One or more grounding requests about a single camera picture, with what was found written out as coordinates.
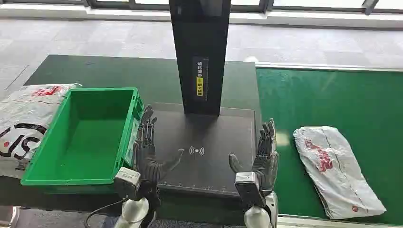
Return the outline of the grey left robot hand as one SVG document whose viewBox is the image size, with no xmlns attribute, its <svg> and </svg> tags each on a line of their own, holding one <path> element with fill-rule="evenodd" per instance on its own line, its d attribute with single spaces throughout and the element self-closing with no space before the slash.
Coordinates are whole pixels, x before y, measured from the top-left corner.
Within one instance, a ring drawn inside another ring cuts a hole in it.
<svg viewBox="0 0 403 228">
<path fill-rule="evenodd" d="M 135 170 L 141 174 L 140 197 L 145 197 L 152 206 L 160 206 L 159 190 L 157 184 L 180 163 L 184 149 L 179 148 L 173 156 L 163 162 L 156 160 L 156 147 L 154 143 L 155 123 L 157 117 L 153 116 L 151 105 L 144 108 L 134 142 Z"/>
</svg>

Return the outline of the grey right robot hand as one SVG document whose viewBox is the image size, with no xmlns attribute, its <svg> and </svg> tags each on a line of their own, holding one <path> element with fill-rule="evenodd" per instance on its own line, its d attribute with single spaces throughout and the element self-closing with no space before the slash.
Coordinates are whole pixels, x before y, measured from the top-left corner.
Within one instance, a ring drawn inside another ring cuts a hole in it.
<svg viewBox="0 0 403 228">
<path fill-rule="evenodd" d="M 278 172 L 279 153 L 276 151 L 276 128 L 275 121 L 262 123 L 257 152 L 253 161 L 251 171 L 259 180 L 259 190 L 264 193 L 274 191 L 274 185 Z"/>
</svg>

